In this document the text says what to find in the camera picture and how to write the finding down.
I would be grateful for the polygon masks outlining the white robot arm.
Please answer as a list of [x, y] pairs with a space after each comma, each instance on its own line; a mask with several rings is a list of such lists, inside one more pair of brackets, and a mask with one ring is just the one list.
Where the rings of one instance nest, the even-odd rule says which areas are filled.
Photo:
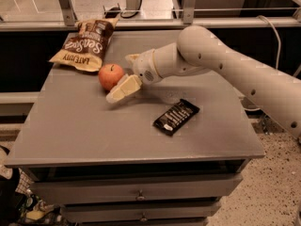
[[191, 25], [169, 45], [128, 55], [133, 73], [123, 76], [106, 96], [114, 104], [169, 76], [212, 70], [292, 136], [301, 137], [301, 81], [230, 49], [207, 28]]

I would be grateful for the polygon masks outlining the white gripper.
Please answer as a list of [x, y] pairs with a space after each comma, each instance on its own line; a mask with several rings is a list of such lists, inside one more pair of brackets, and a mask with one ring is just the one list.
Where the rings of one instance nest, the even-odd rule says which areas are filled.
[[142, 83], [151, 85], [160, 82], [162, 77], [155, 68], [153, 56], [154, 50], [149, 50], [141, 54], [127, 55], [125, 59], [133, 68], [134, 74], [123, 75], [106, 95], [106, 101], [110, 104], [117, 103], [139, 91]]

